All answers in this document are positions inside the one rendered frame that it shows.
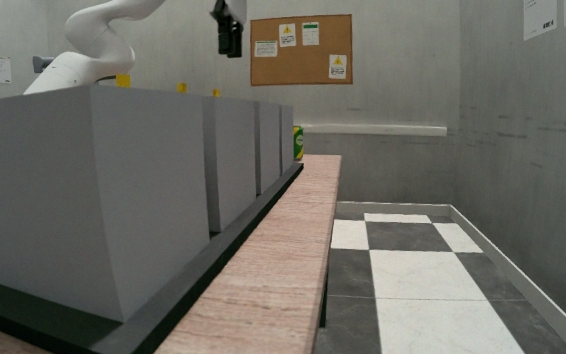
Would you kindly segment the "green and yellow drink can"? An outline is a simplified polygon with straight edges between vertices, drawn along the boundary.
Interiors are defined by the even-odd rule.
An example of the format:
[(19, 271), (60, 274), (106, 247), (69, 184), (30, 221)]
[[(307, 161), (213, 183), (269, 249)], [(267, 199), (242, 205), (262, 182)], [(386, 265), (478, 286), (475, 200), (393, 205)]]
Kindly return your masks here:
[(303, 158), (303, 129), (301, 125), (293, 125), (294, 132), (294, 161)]

